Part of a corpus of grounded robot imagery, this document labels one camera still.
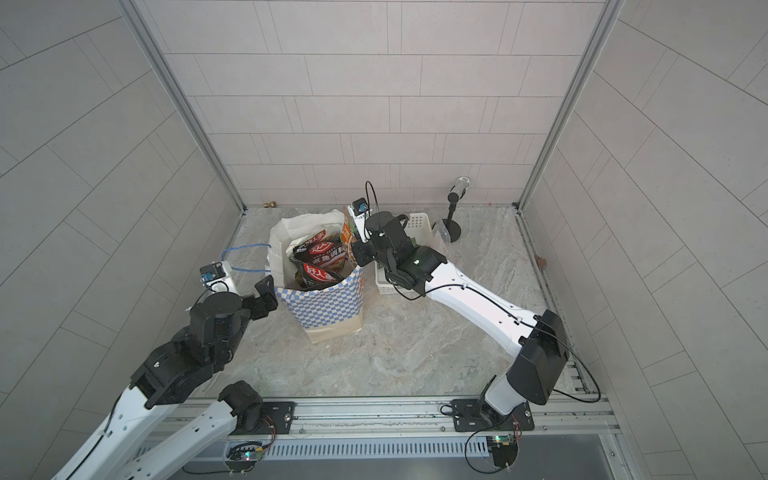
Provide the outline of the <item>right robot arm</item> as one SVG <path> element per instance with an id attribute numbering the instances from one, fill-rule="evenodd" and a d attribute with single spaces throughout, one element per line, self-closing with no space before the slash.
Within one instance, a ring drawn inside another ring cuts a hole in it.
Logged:
<path id="1" fill-rule="evenodd" d="M 503 377 L 491 381 L 483 405 L 505 417 L 525 402 L 544 405 L 569 359 L 562 319 L 553 311 L 536 314 L 506 301 L 460 271 L 439 251 L 415 243 L 403 215 L 372 213 L 363 199 L 346 207 L 353 223 L 352 252 L 361 266 L 373 261 L 396 291 L 441 303 L 483 330 L 511 355 Z"/>

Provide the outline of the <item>mapo tofu sauce packet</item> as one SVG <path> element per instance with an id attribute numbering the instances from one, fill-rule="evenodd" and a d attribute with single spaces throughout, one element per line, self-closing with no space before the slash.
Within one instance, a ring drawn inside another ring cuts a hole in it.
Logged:
<path id="1" fill-rule="evenodd" d="M 353 212 L 350 210 L 350 207 L 347 206 L 344 208 L 344 223 L 341 230 L 341 240 L 342 243 L 345 245 L 347 255 L 352 258 L 353 252 L 352 247 L 357 242 L 357 227 L 355 223 L 355 216 Z"/>

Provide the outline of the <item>checkered paper bag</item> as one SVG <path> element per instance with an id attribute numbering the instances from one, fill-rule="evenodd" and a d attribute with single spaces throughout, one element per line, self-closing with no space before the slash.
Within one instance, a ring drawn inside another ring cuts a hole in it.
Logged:
<path id="1" fill-rule="evenodd" d="M 256 238 L 255 224 L 222 253 L 236 276 L 270 275 L 278 303 L 309 341 L 321 343 L 363 327 L 364 275 L 348 252 L 347 216 L 338 209 L 284 217 Z"/>

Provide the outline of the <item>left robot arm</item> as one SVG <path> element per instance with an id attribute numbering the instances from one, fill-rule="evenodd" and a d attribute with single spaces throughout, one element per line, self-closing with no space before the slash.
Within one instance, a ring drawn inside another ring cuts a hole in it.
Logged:
<path id="1" fill-rule="evenodd" d="M 278 307 L 267 276 L 255 294 L 213 292 L 190 309 L 188 326 L 154 349 L 131 376 L 106 419 L 56 473 L 58 479 L 168 479 L 207 447 L 262 424 L 263 400 L 245 381 L 149 451 L 138 448 L 167 416 L 233 359 L 248 324 Z"/>

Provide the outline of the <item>black red seasoning packet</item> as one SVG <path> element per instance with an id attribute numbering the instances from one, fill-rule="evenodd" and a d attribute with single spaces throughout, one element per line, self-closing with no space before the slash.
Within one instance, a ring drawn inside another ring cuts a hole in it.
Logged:
<path id="1" fill-rule="evenodd" d="M 339 240 L 323 240 L 296 246 L 292 260 L 324 270 L 340 270 L 347 259 L 346 247 Z"/>

